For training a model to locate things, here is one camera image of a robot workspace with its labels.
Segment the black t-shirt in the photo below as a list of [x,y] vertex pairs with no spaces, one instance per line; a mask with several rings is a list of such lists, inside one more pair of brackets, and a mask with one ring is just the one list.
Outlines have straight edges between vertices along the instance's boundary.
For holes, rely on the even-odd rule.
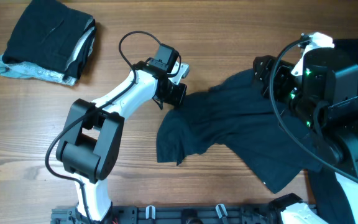
[[281,129],[270,101],[252,86],[253,77],[251,69],[244,70],[208,91],[187,95],[161,123],[157,161],[181,164],[223,144],[274,194],[303,169],[319,172],[322,165]]

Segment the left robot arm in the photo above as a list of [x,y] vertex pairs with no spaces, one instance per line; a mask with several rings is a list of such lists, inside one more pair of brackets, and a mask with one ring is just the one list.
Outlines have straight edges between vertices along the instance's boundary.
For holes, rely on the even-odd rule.
[[52,144],[77,188],[78,205],[68,211],[69,221],[113,222],[106,178],[117,161],[125,120],[149,100],[181,105],[186,95],[181,79],[188,72],[180,54],[160,44],[154,57],[132,64],[129,76],[111,92],[71,105],[64,129]]

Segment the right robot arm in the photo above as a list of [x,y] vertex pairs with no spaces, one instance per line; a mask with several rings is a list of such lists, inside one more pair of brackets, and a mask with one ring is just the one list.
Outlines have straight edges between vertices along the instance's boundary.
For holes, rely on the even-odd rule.
[[331,207],[345,205],[344,214],[358,223],[358,64],[339,49],[318,48],[301,60],[302,78],[294,65],[271,55],[255,58],[255,77],[270,94],[311,129],[315,157],[322,160],[330,180]]

